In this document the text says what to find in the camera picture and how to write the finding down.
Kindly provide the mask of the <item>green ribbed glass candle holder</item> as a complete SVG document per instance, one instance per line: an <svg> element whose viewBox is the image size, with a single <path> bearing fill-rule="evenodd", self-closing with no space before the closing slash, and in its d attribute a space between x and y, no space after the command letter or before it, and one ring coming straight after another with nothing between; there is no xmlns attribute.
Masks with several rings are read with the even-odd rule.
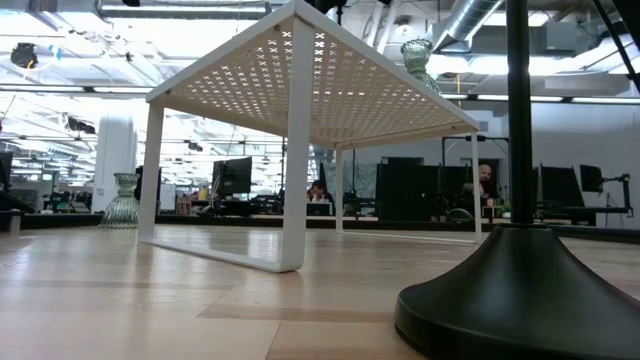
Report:
<svg viewBox="0 0 640 360"><path fill-rule="evenodd" d="M427 72L433 45L424 38L416 38L405 42L400 52L403 55L404 66L407 72L423 83L426 87L441 95L442 92L434 78Z"/></svg>

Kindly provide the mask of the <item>black metal table frame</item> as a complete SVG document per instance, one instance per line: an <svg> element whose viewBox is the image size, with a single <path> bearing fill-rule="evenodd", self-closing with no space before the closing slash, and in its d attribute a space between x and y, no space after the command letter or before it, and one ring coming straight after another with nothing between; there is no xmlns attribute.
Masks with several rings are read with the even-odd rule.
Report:
<svg viewBox="0 0 640 360"><path fill-rule="evenodd" d="M22 230L53 229L69 227L97 226L101 216L96 214L28 214L21 220ZM197 216L158 215L157 224L163 225L201 225L201 226L237 226L237 227L274 227L280 228L283 220L278 216L254 218L213 218ZM310 217L306 225L311 229L334 229L335 219L332 217ZM640 246L640 230L607 229L589 226L556 225L552 229L559 237L592 240L610 243L624 243ZM390 230L390 231L434 231L434 232L472 232L472 223L438 223L438 222L402 222L359 220L343 220L344 230Z"/></svg>

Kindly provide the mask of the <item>tall black candlestick holder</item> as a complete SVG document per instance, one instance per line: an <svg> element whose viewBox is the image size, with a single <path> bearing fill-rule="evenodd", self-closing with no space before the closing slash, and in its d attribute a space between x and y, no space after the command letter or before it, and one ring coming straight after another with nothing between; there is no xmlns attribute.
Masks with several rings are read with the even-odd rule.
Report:
<svg viewBox="0 0 640 360"><path fill-rule="evenodd" d="M506 0L511 221L400 291L399 336L428 360L640 360L640 301L533 221L527 0Z"/></svg>

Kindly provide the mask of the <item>black diagonal frame strut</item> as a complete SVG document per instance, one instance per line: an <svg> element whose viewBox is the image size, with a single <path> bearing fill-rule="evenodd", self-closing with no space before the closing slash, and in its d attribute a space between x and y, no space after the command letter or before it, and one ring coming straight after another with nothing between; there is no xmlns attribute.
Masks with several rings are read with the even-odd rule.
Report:
<svg viewBox="0 0 640 360"><path fill-rule="evenodd" d="M604 25L613 40L622 62L627 70L627 77L635 85L640 94L640 73L637 73L632 65L631 59L626 51L626 46L622 43L616 27L613 25L608 13L602 5L602 0L591 0L597 13L604 22ZM628 30L634 44L640 51L640 0L611 0L614 8L621 17L622 23Z"/></svg>

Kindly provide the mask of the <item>black ceiling device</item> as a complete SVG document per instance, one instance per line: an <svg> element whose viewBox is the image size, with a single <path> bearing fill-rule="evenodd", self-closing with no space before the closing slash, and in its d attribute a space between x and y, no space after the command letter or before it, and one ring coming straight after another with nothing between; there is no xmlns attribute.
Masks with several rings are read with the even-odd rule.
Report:
<svg viewBox="0 0 640 360"><path fill-rule="evenodd" d="M38 57L33 43L18 43L10 53L10 61L13 65L22 69L34 69L38 65Z"/></svg>

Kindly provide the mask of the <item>person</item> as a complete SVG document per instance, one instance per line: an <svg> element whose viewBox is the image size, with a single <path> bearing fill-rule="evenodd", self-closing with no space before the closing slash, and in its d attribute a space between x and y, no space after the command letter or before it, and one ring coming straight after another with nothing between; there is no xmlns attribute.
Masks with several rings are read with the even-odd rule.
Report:
<svg viewBox="0 0 640 360"><path fill-rule="evenodd" d="M315 180L311 187L307 190L307 201L309 203L318 202L318 203L329 203L329 208L327 210L324 207L321 210L321 215L335 215L335 203L333 196L328 192L326 188L326 184L320 180Z"/></svg>
<svg viewBox="0 0 640 360"><path fill-rule="evenodd" d="M493 168L489 164L480 164L479 171L479 191L480 199L483 204L488 199L495 199L497 197L496 184L493 177Z"/></svg>

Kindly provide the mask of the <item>black desktop monitor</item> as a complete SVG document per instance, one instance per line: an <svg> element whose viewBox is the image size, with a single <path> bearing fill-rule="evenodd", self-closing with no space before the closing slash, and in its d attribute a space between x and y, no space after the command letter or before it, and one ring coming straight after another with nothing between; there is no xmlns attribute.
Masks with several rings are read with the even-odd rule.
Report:
<svg viewBox="0 0 640 360"><path fill-rule="evenodd" d="M252 165L251 157L216 161L213 165L213 193L220 197L249 194Z"/></svg>

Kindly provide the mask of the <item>white perforated metal shelf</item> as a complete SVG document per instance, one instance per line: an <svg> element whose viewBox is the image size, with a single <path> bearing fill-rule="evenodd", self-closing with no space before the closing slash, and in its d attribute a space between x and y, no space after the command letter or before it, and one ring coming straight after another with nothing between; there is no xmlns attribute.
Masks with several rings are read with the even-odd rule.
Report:
<svg viewBox="0 0 640 360"><path fill-rule="evenodd" d="M146 96L144 171L137 238L154 244L164 113L172 109L282 137L285 206L273 260L210 251L209 257L273 273L305 258L309 154L342 153L448 135L479 125L305 0L288 0Z"/></svg>

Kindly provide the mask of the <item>small black monitor on arm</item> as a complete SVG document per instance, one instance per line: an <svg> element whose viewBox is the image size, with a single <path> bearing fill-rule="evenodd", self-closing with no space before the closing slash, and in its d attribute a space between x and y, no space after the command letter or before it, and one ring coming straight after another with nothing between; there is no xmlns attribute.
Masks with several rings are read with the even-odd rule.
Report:
<svg viewBox="0 0 640 360"><path fill-rule="evenodd" d="M622 206L609 206L610 199L607 200L607 205L604 207L588 207L596 213L604 214L625 214L628 217L634 216L634 208L631 205L630 197L630 180L631 176L628 173L623 173L620 176L613 178L605 178L602 176L602 170L599 167L591 165L581 165L580 170L580 185L583 192L603 193L604 184L607 182L618 182L622 186L623 192L623 205Z"/></svg>

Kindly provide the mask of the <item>silver ventilation duct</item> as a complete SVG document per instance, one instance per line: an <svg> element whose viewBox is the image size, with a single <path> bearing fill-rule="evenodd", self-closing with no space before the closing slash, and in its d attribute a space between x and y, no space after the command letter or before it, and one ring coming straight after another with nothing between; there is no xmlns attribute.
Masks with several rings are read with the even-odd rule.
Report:
<svg viewBox="0 0 640 360"><path fill-rule="evenodd" d="M469 53L474 35L504 0L456 0L450 15L433 26L435 52Z"/></svg>

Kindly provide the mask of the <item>white round column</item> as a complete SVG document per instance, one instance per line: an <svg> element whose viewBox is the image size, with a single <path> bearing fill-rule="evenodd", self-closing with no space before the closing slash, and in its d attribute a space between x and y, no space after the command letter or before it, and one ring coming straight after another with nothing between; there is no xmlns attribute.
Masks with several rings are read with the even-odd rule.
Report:
<svg viewBox="0 0 640 360"><path fill-rule="evenodd" d="M103 212L116 197L115 173L133 173L137 132L130 113L105 112L99 121L96 165L93 180L93 213Z"/></svg>

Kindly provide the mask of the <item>wide black partition panel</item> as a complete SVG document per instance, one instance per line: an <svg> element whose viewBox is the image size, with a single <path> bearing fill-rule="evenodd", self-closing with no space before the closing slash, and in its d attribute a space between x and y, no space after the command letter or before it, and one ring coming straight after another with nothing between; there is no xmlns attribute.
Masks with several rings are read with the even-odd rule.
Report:
<svg viewBox="0 0 640 360"><path fill-rule="evenodd" d="M469 166L423 165L392 158L377 165L376 208L381 221L468 222L473 215Z"/></svg>

